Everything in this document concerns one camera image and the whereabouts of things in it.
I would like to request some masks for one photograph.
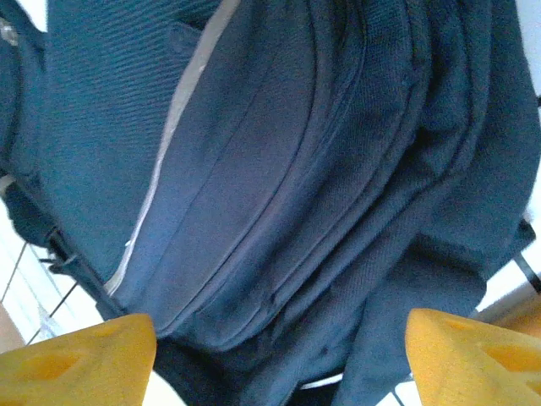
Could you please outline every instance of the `textured fabric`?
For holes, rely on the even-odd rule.
[[[512,255],[540,147],[514,6],[242,0],[109,297],[175,86],[216,7],[51,1],[45,57],[29,40],[24,66],[44,96],[26,99],[40,131],[20,143],[36,161],[13,161],[18,183],[78,255],[62,272],[104,316],[152,316],[156,370],[189,404],[371,406],[407,373],[408,311],[468,314],[502,261],[495,246]],[[1,69],[15,100],[19,78]],[[501,214],[501,227],[476,227],[478,213]],[[452,249],[464,241],[479,242],[479,263]],[[343,370],[339,385],[296,392]]]
[[[15,231],[29,243],[46,247],[46,238],[54,229],[52,218],[42,212],[16,183],[8,186],[3,201]]]
[[[192,96],[195,87],[199,83],[201,74],[205,71],[205,66],[209,61],[210,55],[216,47],[216,43],[221,37],[221,33],[224,28],[229,23],[230,18],[234,14],[234,11],[237,8],[239,0],[227,0],[221,3],[220,7],[216,10],[212,18],[209,20],[208,25],[205,27],[203,35],[200,37],[198,46],[194,51],[194,55],[190,60],[188,67],[183,72],[182,78],[179,80],[173,99],[171,101],[171,107],[167,114],[167,120],[164,125],[160,149],[158,150],[156,156],[156,164],[154,166],[152,177],[150,180],[150,185],[147,190],[145,200],[141,206],[137,222],[132,232],[130,243],[127,244],[126,250],[124,251],[123,258],[120,262],[118,269],[112,275],[112,277],[104,285],[108,293],[113,294],[118,288],[119,284],[122,282],[125,275],[126,266],[131,259],[133,254],[134,246],[139,237],[141,226],[146,219],[150,205],[154,200],[157,185],[159,182],[162,163],[164,156],[167,152],[175,128],[178,125],[178,120],[181,118],[185,107],[187,106],[190,97]],[[190,183],[186,185],[186,189],[189,189]]]
[[[145,197],[172,92],[196,43],[189,24],[216,5],[48,4],[41,181],[58,226],[102,281]],[[173,46],[179,37],[182,49]]]
[[[0,41],[5,92],[0,107],[0,167],[28,186],[36,176],[42,134],[43,38],[16,2],[3,3],[0,15],[19,32],[16,47]]]
[[[478,47],[478,37],[472,47]],[[538,111],[513,1],[492,8],[489,105],[467,176],[434,213],[419,245],[488,280],[511,257],[539,165]]]

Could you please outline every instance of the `yellow plastic piece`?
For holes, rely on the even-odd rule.
[[[0,355],[0,406],[141,405],[156,356],[147,315]]]
[[[541,340],[412,310],[406,350],[423,406],[541,405]]]

